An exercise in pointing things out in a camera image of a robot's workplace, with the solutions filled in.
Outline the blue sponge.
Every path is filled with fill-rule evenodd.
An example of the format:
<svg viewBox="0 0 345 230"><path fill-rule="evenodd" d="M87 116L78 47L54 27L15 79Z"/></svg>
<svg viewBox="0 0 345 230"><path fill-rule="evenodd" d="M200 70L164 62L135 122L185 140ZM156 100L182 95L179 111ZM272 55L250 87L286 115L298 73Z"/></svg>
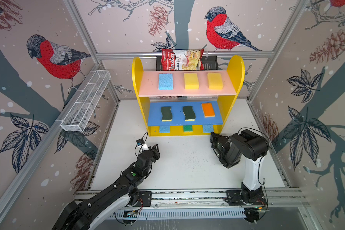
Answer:
<svg viewBox="0 0 345 230"><path fill-rule="evenodd" d="M173 90L173 75L171 73L160 73L158 90Z"/></svg>
<svg viewBox="0 0 345 230"><path fill-rule="evenodd" d="M203 125L203 133L211 133L214 132L214 126L213 125Z"/></svg>
<svg viewBox="0 0 345 230"><path fill-rule="evenodd" d="M159 133L170 133L170 126L160 126Z"/></svg>

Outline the dark green wavy sponge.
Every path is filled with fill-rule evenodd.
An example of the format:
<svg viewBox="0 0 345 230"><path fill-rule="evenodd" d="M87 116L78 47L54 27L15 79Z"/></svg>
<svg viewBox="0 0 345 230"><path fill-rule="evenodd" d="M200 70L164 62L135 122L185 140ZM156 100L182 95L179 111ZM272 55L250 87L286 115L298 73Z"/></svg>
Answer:
<svg viewBox="0 0 345 230"><path fill-rule="evenodd" d="M196 114L193 110L193 107L191 105L186 105L183 107L183 113L185 115L185 121L195 121Z"/></svg>
<svg viewBox="0 0 345 230"><path fill-rule="evenodd" d="M162 113L162 122L170 122L173 119L173 115L171 112L170 106L163 106L161 107L161 113Z"/></svg>

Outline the orange sponge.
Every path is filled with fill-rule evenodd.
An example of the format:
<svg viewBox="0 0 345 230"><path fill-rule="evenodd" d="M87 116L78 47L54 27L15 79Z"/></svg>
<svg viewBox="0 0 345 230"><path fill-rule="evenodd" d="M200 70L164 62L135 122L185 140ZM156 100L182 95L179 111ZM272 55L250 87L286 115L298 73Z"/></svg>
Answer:
<svg viewBox="0 0 345 230"><path fill-rule="evenodd" d="M202 110L203 110L205 118L215 117L216 114L215 114L212 103L202 103L201 106L202 106Z"/></svg>

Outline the yellow sponge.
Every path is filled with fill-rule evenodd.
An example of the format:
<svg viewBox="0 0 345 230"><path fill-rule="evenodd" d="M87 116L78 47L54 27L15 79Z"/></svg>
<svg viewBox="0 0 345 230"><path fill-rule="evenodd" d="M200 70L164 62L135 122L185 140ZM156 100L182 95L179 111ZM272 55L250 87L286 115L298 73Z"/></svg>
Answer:
<svg viewBox="0 0 345 230"><path fill-rule="evenodd" d="M184 83L186 90L198 90L199 89L199 80L197 73L185 73L184 74Z"/></svg>
<svg viewBox="0 0 345 230"><path fill-rule="evenodd" d="M209 72L208 73L208 85L210 90L222 90L223 81L221 73L219 72Z"/></svg>

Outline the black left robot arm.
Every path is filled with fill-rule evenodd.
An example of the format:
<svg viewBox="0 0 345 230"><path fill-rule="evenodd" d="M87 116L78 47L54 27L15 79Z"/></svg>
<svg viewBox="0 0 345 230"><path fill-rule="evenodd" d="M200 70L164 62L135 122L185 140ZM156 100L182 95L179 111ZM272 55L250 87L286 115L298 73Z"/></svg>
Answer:
<svg viewBox="0 0 345 230"><path fill-rule="evenodd" d="M150 175L152 164L160 159L159 145L143 145L132 163L109 187L93 197L69 203L54 224L54 230L94 230L120 208L137 204L138 186Z"/></svg>

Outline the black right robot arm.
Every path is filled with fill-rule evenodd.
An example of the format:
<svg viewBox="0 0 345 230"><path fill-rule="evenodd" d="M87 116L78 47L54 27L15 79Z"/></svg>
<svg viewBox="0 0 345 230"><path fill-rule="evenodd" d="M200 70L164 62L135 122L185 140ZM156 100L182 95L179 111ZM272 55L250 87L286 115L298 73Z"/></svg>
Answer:
<svg viewBox="0 0 345 230"><path fill-rule="evenodd" d="M263 189L265 179L260 181L261 165L270 147L270 140L265 133L254 128L244 127L230 136L210 133L210 143L220 163L227 169L240 163L245 157L244 179L238 195L229 195L227 202L242 202L252 205L259 202L265 205Z"/></svg>

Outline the yellow shelf with coloured boards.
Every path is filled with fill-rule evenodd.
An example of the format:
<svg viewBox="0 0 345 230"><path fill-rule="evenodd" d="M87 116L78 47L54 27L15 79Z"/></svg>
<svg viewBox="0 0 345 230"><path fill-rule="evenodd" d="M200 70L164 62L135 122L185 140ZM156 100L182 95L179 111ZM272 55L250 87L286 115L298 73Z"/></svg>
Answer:
<svg viewBox="0 0 345 230"><path fill-rule="evenodd" d="M159 89L161 71L145 71L132 62L132 81L151 137L221 133L244 82L242 57L233 56L224 71L167 71L172 88Z"/></svg>

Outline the red cassava chips bag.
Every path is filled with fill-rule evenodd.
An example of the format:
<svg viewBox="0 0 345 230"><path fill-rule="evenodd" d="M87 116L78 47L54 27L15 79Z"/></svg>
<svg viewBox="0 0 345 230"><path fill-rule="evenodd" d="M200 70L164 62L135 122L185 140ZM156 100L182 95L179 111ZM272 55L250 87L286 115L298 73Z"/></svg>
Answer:
<svg viewBox="0 0 345 230"><path fill-rule="evenodd" d="M162 49L163 71L202 71L201 50Z"/></svg>

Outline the aluminium rail base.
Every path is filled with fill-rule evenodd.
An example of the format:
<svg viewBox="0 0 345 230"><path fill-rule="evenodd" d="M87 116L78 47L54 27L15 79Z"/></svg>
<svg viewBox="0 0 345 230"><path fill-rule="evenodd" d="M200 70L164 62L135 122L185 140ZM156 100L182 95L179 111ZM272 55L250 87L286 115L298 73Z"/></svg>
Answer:
<svg viewBox="0 0 345 230"><path fill-rule="evenodd" d="M250 205L240 199L238 189L141 190L137 204L107 211L103 220L132 223L163 219L244 218L257 222L276 208L309 206L298 188L268 188Z"/></svg>

